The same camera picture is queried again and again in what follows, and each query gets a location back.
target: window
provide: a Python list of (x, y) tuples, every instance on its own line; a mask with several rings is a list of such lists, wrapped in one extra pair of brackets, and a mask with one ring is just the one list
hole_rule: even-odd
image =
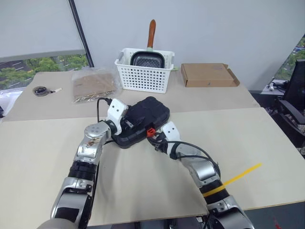
[(26, 87), (38, 72), (73, 71), (88, 67), (85, 55), (43, 57), (0, 63), (0, 90)]
[(277, 80), (290, 80), (291, 75), (295, 69), (295, 62), (298, 59), (305, 59), (305, 35), (292, 50), (288, 58), (282, 64), (280, 69), (275, 74)]

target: yellow tape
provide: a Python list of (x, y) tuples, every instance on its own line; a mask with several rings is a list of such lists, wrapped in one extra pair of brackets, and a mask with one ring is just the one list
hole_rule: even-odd
[(203, 193), (202, 195), (203, 195), (203, 197), (208, 197), (208, 196), (213, 195), (216, 192), (220, 192), (221, 190), (224, 190), (224, 189), (225, 189), (225, 186), (221, 185), (221, 186), (219, 186), (217, 188), (212, 189), (211, 191)]
[(246, 175), (246, 174), (252, 172), (253, 170), (257, 169), (257, 168), (260, 167), (260, 166), (262, 166), (262, 163), (259, 163), (259, 164), (255, 165), (255, 166), (253, 166), (253, 167), (247, 169), (247, 170), (244, 171), (243, 173), (241, 173), (241, 174), (237, 175), (236, 177), (234, 177), (234, 178), (232, 178), (232, 179), (226, 181), (223, 185), (221, 185), (221, 186), (219, 186), (219, 187), (217, 187), (217, 188), (214, 188), (214, 189), (212, 189), (212, 190), (210, 190), (210, 191), (208, 191), (208, 192), (203, 193), (203, 194), (202, 194), (203, 197), (208, 197), (208, 196), (213, 195), (213, 194), (215, 194), (215, 193), (217, 193), (217, 192), (219, 192), (219, 191), (221, 191), (221, 190), (224, 190), (224, 189), (225, 189), (225, 186), (227, 186), (228, 184), (233, 183), (234, 181), (237, 181), (238, 179), (242, 178), (244, 175)]
[(253, 166), (253, 167), (247, 169), (246, 171), (244, 171), (243, 173), (237, 175), (236, 177), (234, 177), (234, 178), (232, 178), (232, 179), (230, 179), (230, 180), (224, 182), (224, 186), (227, 186), (228, 184), (233, 183), (234, 181), (236, 181), (236, 180), (242, 178), (244, 175), (246, 175), (246, 174), (252, 172), (253, 170), (257, 169), (257, 168), (260, 167), (260, 166), (262, 166), (262, 163), (259, 163), (259, 164), (255, 165), (255, 166)]

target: black frying pan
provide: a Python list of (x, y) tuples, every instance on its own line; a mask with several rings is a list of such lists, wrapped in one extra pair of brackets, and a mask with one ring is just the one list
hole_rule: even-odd
[(158, 52), (153, 52), (153, 38), (155, 30), (156, 21), (152, 20), (149, 25), (147, 51), (135, 52), (130, 60), (130, 65), (152, 68), (164, 68), (164, 57)]

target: brown cardboard box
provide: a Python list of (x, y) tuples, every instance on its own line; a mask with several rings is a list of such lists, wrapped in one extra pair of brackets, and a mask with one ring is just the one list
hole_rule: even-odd
[(181, 73), (186, 87), (236, 87), (240, 84), (223, 63), (183, 63)]

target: robotic hand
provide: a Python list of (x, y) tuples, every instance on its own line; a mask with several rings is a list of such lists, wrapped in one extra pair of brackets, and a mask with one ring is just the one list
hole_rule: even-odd
[(180, 159), (203, 194), (207, 209), (213, 216), (214, 229), (254, 229), (251, 221), (229, 195), (220, 181), (220, 170), (212, 158), (201, 148), (181, 142), (173, 122), (165, 124), (162, 133), (147, 138), (156, 150), (167, 153), (172, 159)]
[(84, 130), (68, 176), (55, 199), (51, 219), (38, 229), (84, 229), (88, 225), (93, 206), (102, 146), (112, 133), (122, 131), (121, 118), (128, 106), (113, 99), (105, 121), (89, 125)]

